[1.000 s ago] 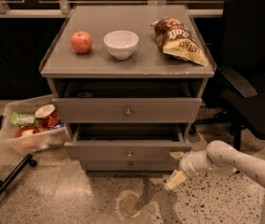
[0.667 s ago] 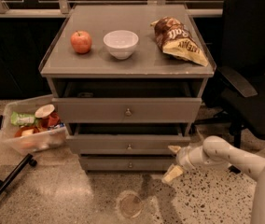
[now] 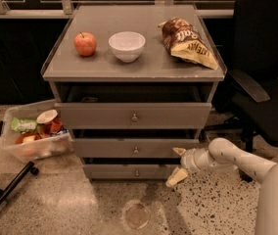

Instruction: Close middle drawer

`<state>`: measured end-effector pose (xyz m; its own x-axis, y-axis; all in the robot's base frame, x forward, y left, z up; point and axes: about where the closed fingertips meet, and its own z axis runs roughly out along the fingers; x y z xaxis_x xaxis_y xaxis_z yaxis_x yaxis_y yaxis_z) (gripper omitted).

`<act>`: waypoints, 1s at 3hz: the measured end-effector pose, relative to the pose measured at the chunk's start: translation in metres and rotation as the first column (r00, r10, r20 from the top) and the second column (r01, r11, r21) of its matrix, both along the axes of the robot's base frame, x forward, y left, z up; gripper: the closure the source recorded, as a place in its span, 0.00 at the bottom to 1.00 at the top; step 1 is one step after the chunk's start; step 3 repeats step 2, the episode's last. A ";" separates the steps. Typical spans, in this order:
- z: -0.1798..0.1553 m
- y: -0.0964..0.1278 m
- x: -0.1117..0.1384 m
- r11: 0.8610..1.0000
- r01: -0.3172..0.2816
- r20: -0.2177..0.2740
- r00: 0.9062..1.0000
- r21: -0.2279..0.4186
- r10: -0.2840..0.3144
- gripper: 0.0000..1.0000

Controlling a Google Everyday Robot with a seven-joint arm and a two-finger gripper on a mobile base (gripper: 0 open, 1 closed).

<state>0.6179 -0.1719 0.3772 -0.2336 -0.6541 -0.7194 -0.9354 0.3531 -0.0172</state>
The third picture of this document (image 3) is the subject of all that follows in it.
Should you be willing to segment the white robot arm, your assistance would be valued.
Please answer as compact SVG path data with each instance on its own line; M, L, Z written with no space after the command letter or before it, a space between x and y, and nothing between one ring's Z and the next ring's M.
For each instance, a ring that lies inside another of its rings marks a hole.
M246 152L225 138L215 138L207 148L174 147L178 166L166 181L173 187L192 172L226 171L237 167L260 184L255 235L278 235L278 163Z

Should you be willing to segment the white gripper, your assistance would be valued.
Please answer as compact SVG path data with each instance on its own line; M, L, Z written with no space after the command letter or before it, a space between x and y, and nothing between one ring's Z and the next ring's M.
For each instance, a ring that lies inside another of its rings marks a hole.
M167 187L173 187L186 179L189 175L188 172L208 170L214 162L213 156L205 148L186 150L185 148L174 147L172 150L181 157L181 167L177 167L167 179L165 183Z

